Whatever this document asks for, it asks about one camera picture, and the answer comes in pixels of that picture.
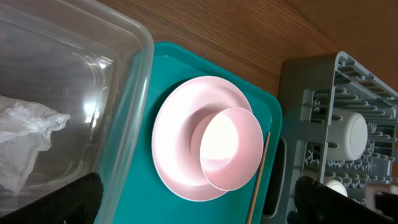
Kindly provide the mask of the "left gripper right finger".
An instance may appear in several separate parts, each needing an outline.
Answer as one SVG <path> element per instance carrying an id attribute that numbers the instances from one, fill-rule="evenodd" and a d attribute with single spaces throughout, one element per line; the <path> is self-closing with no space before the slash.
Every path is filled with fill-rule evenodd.
<path id="1" fill-rule="evenodd" d="M 300 224 L 394 223 L 384 216 L 332 190 L 318 181 L 303 176 L 296 181 L 294 222 Z"/>

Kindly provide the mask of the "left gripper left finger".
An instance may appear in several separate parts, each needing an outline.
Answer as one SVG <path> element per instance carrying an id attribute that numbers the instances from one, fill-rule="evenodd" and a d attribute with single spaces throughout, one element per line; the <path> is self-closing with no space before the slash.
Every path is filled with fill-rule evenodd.
<path id="1" fill-rule="evenodd" d="M 1 223 L 93 223 L 101 207 L 103 192 L 100 175 L 91 172 L 1 217 Z"/>

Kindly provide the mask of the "white napkin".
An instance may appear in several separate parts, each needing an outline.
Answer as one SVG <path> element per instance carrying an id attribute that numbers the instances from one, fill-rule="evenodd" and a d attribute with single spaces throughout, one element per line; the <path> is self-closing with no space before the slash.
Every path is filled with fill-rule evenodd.
<path id="1" fill-rule="evenodd" d="M 1 186 L 22 190 L 38 153 L 52 147 L 51 133 L 65 128 L 69 114 L 40 103 L 1 97 Z"/>

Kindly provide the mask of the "small pink plate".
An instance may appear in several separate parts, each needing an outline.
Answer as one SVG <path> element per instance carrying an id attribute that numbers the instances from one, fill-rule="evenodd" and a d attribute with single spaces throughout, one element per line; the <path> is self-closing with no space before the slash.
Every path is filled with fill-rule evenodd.
<path id="1" fill-rule="evenodd" d="M 259 167 L 264 150 L 261 126 L 252 112 L 227 108 L 203 118 L 190 141 L 201 176 L 214 188 L 237 190 Z"/>

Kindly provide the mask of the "grey dish rack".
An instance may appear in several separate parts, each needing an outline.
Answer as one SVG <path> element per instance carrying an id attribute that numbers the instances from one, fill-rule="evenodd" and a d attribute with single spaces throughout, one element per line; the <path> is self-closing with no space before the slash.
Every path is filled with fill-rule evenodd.
<path id="1" fill-rule="evenodd" d="M 365 204 L 368 183 L 397 182 L 397 92 L 346 52 L 287 60 L 282 67 L 278 101 L 283 125 L 263 223 L 286 223 L 296 210 L 294 187 L 303 175 L 341 183 L 348 198 Z M 357 159 L 331 159 L 342 144 L 331 139 L 332 127 L 346 110 L 362 115 L 367 142 Z"/>

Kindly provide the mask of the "cream cup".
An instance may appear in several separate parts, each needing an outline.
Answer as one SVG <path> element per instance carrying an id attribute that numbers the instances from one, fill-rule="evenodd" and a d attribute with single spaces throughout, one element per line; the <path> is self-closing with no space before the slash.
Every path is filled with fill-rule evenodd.
<path id="1" fill-rule="evenodd" d="M 335 179 L 327 180 L 324 185 L 345 197 L 348 196 L 345 186 Z"/>

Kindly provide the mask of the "grey bowl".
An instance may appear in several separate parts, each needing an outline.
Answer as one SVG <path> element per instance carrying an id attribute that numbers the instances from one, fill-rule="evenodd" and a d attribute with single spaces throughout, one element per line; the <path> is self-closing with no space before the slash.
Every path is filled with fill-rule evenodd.
<path id="1" fill-rule="evenodd" d="M 341 121 L 333 120 L 328 128 L 327 141 L 338 145 L 328 149 L 330 161 L 354 161 L 359 159 L 368 141 L 368 126 L 365 118 L 353 111 L 333 108 L 333 115 L 342 117 Z"/>

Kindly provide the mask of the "wooden chopstick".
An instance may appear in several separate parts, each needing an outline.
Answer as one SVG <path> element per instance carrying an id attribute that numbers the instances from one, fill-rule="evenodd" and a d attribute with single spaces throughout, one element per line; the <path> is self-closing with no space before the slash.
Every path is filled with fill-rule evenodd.
<path id="1" fill-rule="evenodd" d="M 254 190 L 253 190 L 252 197 L 251 197 L 251 203 L 250 203 L 250 207 L 249 207 L 249 211 L 248 211 L 248 216 L 246 219 L 246 224 L 252 223 L 252 217 L 254 215 L 254 209 L 256 206 L 257 195 L 258 195 L 258 191 L 259 191 L 260 184 L 261 184 L 262 173 L 264 170 L 264 164 L 266 161 L 266 154 L 267 154 L 267 149 L 269 146 L 270 135 L 271 135 L 271 133 L 268 132 L 267 136 L 266 136 L 266 141 L 264 144 L 264 150 L 262 153 L 261 163 L 259 164 L 259 168 L 257 170 L 256 182 L 255 182 Z"/>

